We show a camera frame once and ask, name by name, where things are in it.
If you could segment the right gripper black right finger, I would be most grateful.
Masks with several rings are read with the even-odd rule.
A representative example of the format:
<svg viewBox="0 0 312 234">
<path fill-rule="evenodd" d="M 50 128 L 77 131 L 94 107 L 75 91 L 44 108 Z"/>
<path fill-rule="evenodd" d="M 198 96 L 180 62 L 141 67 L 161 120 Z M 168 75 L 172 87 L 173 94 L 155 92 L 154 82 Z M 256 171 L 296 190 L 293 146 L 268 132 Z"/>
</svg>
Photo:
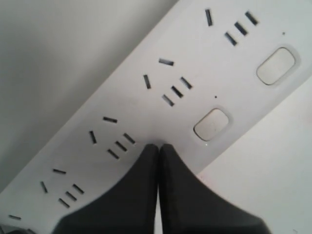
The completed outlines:
<svg viewBox="0 0 312 234">
<path fill-rule="evenodd" d="M 165 234 L 268 234 L 265 222 L 206 187 L 171 144 L 159 155 L 159 199 Z"/>
</svg>

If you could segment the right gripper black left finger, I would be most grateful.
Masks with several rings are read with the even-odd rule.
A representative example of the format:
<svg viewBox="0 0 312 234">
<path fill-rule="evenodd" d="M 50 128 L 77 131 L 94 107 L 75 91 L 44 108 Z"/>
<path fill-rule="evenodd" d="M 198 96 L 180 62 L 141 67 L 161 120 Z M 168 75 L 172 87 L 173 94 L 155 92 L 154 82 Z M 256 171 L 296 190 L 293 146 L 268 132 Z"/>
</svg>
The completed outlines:
<svg viewBox="0 0 312 234">
<path fill-rule="evenodd" d="M 158 147 L 147 144 L 109 191 L 65 216 L 55 234 L 152 234 L 157 202 Z"/>
</svg>

